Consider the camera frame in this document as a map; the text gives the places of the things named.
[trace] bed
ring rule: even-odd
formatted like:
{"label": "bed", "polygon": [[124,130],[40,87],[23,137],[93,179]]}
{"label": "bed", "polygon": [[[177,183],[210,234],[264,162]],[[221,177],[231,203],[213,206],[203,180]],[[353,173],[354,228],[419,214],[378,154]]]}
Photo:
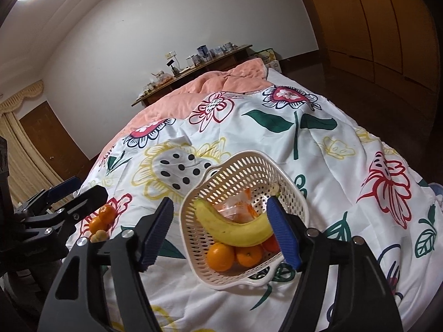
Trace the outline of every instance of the bed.
{"label": "bed", "polygon": [[[176,216],[159,257],[141,274],[162,329],[280,327],[298,274],[283,263],[260,288],[204,287],[184,257],[178,222],[183,197],[205,169],[237,152],[257,149],[276,161],[303,193],[311,227],[340,240],[364,237],[408,330],[443,280],[443,215],[432,189],[395,149],[326,98],[267,71],[261,60],[208,74],[139,113],[104,148],[80,190],[106,187],[108,203],[118,212],[109,228],[111,237],[153,213],[163,197],[173,200]],[[92,217],[77,225],[69,248],[81,235],[90,235]],[[331,317],[336,273],[332,267],[317,330],[326,328]],[[122,329],[110,271],[104,282],[112,324]]]}

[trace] basket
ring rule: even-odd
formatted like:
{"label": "basket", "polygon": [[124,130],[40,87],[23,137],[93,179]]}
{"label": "basket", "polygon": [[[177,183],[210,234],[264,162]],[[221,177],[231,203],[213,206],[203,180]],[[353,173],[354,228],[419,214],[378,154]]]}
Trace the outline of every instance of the basket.
{"label": "basket", "polygon": [[[236,285],[263,286],[274,276],[275,269],[283,261],[283,255],[266,253],[256,267],[246,269],[234,265],[227,272],[216,272],[206,264],[205,255],[214,239],[197,221],[192,202],[202,197],[212,204],[222,202],[250,188],[253,207],[258,214],[266,212],[267,199],[280,188],[280,203],[287,213],[298,215],[309,224],[309,212],[302,193],[286,173],[266,154],[258,151],[238,153],[221,165],[208,168],[201,182],[184,199],[180,210],[180,228],[186,258],[196,277],[212,289],[222,290]],[[269,267],[264,278],[250,276]]]}

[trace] pink blanket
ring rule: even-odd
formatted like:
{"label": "pink blanket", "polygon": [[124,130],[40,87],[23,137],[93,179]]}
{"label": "pink blanket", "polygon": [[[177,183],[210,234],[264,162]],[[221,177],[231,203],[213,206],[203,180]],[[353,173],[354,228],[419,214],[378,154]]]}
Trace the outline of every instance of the pink blanket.
{"label": "pink blanket", "polygon": [[141,126],[165,118],[187,118],[193,108],[208,94],[219,91],[247,93],[263,90],[272,84],[266,81],[267,68],[259,58],[251,59],[227,72],[211,71],[197,77],[152,105],[140,111],[129,123],[105,146],[98,159],[122,136],[130,134]]}

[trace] banana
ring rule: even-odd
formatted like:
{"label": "banana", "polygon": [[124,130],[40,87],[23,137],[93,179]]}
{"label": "banana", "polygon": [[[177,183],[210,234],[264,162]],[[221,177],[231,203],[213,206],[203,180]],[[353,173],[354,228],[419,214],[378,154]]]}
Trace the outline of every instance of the banana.
{"label": "banana", "polygon": [[245,224],[232,222],[222,215],[208,201],[197,198],[194,202],[195,217],[205,230],[217,241],[235,247],[251,247],[272,236],[272,227],[266,213]]}

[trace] metal bolt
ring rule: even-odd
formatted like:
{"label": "metal bolt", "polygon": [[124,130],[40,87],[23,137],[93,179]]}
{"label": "metal bolt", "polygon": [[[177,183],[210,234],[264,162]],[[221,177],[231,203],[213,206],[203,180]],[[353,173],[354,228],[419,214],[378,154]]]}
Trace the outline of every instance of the metal bolt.
{"label": "metal bolt", "polygon": [[88,239],[86,237],[81,237],[77,240],[77,246],[84,246],[88,243]]}
{"label": "metal bolt", "polygon": [[320,234],[320,231],[317,230],[316,228],[308,228],[306,230],[306,235],[308,237],[317,237]]}
{"label": "metal bolt", "polygon": [[121,233],[121,237],[123,237],[123,238],[130,238],[132,236],[134,236],[134,230],[124,230]]}
{"label": "metal bolt", "polygon": [[363,238],[363,237],[361,237],[361,236],[354,236],[353,238],[352,238],[352,240],[354,241],[354,243],[356,244],[356,245],[363,245],[364,243],[365,243],[365,239]]}

